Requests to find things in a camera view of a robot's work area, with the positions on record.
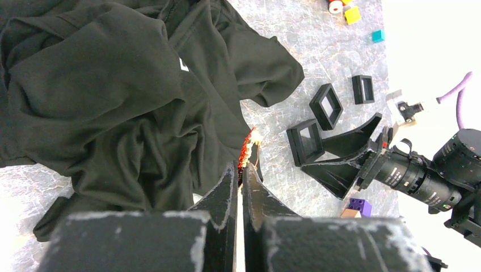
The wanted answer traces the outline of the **black t-shirt garment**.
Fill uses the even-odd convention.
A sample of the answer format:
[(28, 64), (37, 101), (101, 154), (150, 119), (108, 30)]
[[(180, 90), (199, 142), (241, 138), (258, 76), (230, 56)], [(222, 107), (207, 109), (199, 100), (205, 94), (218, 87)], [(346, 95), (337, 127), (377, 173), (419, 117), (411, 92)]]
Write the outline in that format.
[(72, 213), (185, 210), (240, 155), (240, 102), (303, 78), (227, 1), (2, 1), (1, 166), (71, 178), (39, 242)]

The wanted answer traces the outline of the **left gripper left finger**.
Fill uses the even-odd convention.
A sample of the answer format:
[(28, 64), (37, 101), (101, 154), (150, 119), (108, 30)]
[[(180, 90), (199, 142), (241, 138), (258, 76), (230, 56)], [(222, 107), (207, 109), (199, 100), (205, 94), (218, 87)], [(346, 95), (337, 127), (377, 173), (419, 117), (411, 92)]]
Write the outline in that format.
[(235, 271), (238, 170), (229, 162), (218, 183), (190, 211), (210, 215), (204, 244), (204, 271)]

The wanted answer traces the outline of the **orange butterfly brooch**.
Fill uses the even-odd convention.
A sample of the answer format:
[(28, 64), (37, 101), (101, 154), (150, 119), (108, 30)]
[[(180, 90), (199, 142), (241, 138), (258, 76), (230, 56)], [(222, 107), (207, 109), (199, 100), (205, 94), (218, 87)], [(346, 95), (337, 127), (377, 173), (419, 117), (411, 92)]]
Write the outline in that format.
[(245, 137), (243, 146), (241, 148), (241, 153), (239, 156), (239, 163), (237, 166), (238, 171), (242, 170), (247, 166), (249, 159), (252, 155), (252, 147), (254, 145), (260, 146), (263, 141), (263, 136), (259, 132), (257, 127), (253, 127), (249, 132), (248, 136)]

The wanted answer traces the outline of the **black square display frame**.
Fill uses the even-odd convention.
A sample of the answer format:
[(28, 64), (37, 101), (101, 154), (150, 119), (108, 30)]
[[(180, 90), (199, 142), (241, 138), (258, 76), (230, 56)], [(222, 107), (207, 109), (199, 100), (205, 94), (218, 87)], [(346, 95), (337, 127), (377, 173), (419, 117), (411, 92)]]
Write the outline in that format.
[(303, 121), (286, 130), (294, 164), (300, 167), (325, 154), (316, 119)]

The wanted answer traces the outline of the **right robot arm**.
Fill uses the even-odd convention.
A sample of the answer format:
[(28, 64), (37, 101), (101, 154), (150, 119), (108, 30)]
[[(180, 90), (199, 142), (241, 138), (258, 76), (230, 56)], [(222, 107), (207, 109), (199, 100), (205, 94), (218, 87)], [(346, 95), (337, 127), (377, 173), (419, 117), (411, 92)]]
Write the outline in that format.
[(338, 199), (381, 182), (428, 205), (430, 214), (450, 211), (445, 227), (480, 245), (480, 131), (459, 130), (428, 159), (392, 146), (390, 127), (372, 140), (381, 118), (376, 113), (360, 127), (325, 139), (335, 158), (305, 163), (301, 170)]

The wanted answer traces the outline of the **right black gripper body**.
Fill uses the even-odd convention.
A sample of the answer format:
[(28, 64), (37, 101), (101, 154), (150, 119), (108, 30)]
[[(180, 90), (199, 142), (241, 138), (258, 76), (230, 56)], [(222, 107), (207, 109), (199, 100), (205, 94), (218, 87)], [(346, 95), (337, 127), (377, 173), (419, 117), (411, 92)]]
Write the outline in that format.
[(355, 189), (362, 191), (367, 189), (371, 182), (375, 179), (381, 171), (382, 166), (390, 158), (389, 145), (394, 138), (394, 128), (385, 126), (378, 136), (375, 144), (375, 149), (370, 153), (367, 160), (360, 169), (357, 175)]

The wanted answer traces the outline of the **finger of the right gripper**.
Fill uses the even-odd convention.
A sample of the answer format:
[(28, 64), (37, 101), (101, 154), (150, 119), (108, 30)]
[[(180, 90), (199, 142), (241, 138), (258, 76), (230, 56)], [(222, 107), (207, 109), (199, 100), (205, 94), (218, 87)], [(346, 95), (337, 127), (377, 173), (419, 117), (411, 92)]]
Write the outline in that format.
[(350, 155), (363, 147), (370, 139), (382, 120), (381, 113), (375, 113), (371, 119), (348, 132), (322, 140), (326, 152), (338, 157)]
[(362, 176), (362, 169), (370, 152), (353, 152), (348, 155), (337, 154), (333, 159), (321, 159), (301, 165), (301, 171), (321, 184), (332, 195), (344, 200), (353, 188), (361, 190), (369, 185)]

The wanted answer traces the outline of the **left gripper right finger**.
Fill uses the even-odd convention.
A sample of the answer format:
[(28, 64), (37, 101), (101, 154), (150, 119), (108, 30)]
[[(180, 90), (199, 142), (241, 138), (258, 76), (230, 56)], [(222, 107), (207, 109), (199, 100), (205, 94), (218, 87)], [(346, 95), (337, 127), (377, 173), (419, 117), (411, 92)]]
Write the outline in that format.
[(276, 217), (298, 217), (299, 215), (264, 186), (251, 163), (248, 163), (242, 171), (242, 199), (246, 271), (267, 271), (264, 223)]

